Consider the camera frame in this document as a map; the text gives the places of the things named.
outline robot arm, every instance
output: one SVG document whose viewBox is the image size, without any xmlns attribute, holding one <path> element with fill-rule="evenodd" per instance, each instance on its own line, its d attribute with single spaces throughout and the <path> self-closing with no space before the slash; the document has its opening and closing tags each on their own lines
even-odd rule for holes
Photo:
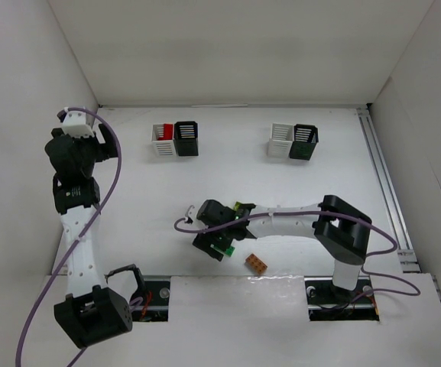
<svg viewBox="0 0 441 367">
<path fill-rule="evenodd" d="M 342 213 L 371 223 L 364 213 L 334 195 L 324 196 L 319 204 L 297 208 L 267 208 L 254 204 L 240 204 L 236 210 L 223 206 L 215 200 L 207 200 L 199 209 L 196 219 L 208 227 L 220 226 L 233 220 L 250 217 L 233 226 L 215 232 L 200 233 L 193 245 L 221 261 L 235 239 L 259 239 L 270 235 L 295 235 L 317 239 L 335 259 L 332 282 L 336 287 L 352 291 L 358 281 L 359 271 L 365 263 L 370 230 L 348 219 L 330 216 L 284 216 L 283 213 L 299 211 L 330 211 Z M 252 218 L 256 214 L 269 216 Z"/>
<path fill-rule="evenodd" d="M 56 171 L 54 202 L 69 249 L 99 205 L 99 186 L 92 178 L 94 165 L 116 158 L 117 150 L 104 125 L 99 126 L 105 139 L 102 144 L 84 114 L 68 112 L 58 117 L 62 128 L 52 131 L 45 152 Z M 98 228 L 99 217 L 68 258 L 65 301 L 54 306 L 56 321 L 81 349 L 132 329 L 128 301 L 107 285 L 99 259 Z M 132 270 L 138 284 L 132 299 L 144 297 L 147 290 L 138 268 L 131 265 L 115 273 L 124 270 Z"/>
</svg>

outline orange brick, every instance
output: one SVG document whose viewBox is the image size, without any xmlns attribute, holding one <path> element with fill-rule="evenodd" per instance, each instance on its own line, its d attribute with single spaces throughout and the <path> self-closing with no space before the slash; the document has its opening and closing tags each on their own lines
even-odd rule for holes
<svg viewBox="0 0 441 367">
<path fill-rule="evenodd" d="M 258 275 L 263 274 L 266 269 L 268 268 L 268 266 L 261 261 L 261 259 L 254 255 L 254 254 L 250 254 L 246 259 L 245 259 L 245 263 L 247 265 L 249 265 L 249 267 L 254 270 L 256 273 L 258 273 Z"/>
</svg>

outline screw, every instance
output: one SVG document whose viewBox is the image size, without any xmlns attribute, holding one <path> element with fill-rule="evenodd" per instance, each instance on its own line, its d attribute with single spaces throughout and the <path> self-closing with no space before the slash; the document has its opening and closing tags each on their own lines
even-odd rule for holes
<svg viewBox="0 0 441 367">
<path fill-rule="evenodd" d="M 372 296 L 373 295 L 373 288 L 372 287 L 370 287 L 369 285 L 365 285 L 364 287 L 363 287 L 363 293 L 366 293 L 367 292 L 367 296 Z"/>
<path fill-rule="evenodd" d="M 306 296 L 308 298 L 314 298 L 315 297 L 315 287 L 313 285 L 310 285 L 306 288 Z"/>
<path fill-rule="evenodd" d="M 169 294 L 170 294 L 170 292 L 169 292 L 168 288 L 162 288 L 159 291 L 159 297 L 161 297 L 161 298 L 169 298 Z"/>
</svg>

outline white basket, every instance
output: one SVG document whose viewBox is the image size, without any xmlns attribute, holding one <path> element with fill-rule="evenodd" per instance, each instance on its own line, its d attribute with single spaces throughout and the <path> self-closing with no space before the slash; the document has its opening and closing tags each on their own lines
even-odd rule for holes
<svg viewBox="0 0 441 367">
<path fill-rule="evenodd" d="M 164 136 L 164 125 L 156 124 L 152 125 L 152 146 L 156 155 L 159 157 L 173 156 L 176 154 L 176 148 L 174 147 L 174 140 L 158 140 Z"/>
<path fill-rule="evenodd" d="M 288 158 L 293 142 L 293 126 L 273 124 L 268 145 L 268 156 L 274 158 Z"/>
</svg>

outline black basket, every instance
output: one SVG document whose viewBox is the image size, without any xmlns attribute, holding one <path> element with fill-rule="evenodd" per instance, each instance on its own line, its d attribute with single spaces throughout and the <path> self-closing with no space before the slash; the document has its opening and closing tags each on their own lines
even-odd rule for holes
<svg viewBox="0 0 441 367">
<path fill-rule="evenodd" d="M 319 131 L 315 126 L 295 125 L 293 143 L 291 144 L 289 157 L 291 159 L 303 159 L 309 161 L 318 142 Z"/>
<path fill-rule="evenodd" d="M 174 124 L 174 145 L 180 157 L 198 155 L 198 124 L 194 121 L 181 121 Z"/>
</svg>

